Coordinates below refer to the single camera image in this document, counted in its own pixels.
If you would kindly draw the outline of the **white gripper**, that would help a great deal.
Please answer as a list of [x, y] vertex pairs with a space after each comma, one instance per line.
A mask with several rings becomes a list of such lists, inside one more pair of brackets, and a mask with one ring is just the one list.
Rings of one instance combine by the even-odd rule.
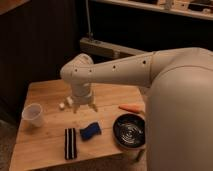
[[72, 89], [72, 100], [75, 103], [73, 105], [73, 112], [77, 113], [80, 105], [86, 105], [92, 108], [95, 112], [98, 112], [98, 108], [96, 104], [92, 103], [94, 99], [93, 91], [91, 89], [90, 83], [84, 84], [73, 84], [71, 86]]

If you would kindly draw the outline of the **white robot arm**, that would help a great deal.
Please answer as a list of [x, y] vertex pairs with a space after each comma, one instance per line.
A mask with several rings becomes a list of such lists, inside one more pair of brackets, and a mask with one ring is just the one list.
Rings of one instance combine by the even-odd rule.
[[80, 54], [60, 76], [74, 108], [93, 103], [93, 83], [147, 87], [147, 171], [213, 171], [213, 51], [161, 50], [99, 64]]

